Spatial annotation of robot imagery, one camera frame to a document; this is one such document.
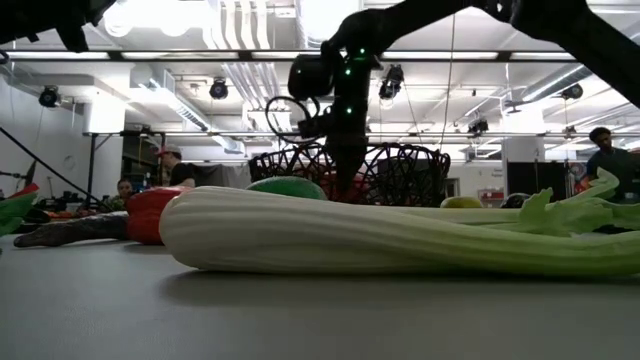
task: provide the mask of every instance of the gray table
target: gray table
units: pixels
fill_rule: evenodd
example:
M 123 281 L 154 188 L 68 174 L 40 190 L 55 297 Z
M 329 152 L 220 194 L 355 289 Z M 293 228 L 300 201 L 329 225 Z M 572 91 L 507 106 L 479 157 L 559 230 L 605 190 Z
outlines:
M 0 359 L 638 359 L 640 283 L 192 272 L 0 240 Z

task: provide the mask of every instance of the wicker basket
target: wicker basket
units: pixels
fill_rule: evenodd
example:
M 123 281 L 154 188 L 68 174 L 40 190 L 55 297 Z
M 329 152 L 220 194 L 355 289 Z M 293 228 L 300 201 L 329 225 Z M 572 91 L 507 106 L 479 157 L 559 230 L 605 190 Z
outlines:
M 298 176 L 318 184 L 329 200 L 352 204 L 437 207 L 444 200 L 449 155 L 422 146 L 370 144 L 351 188 L 339 193 L 335 163 L 320 144 L 264 153 L 249 161 L 251 180 Z

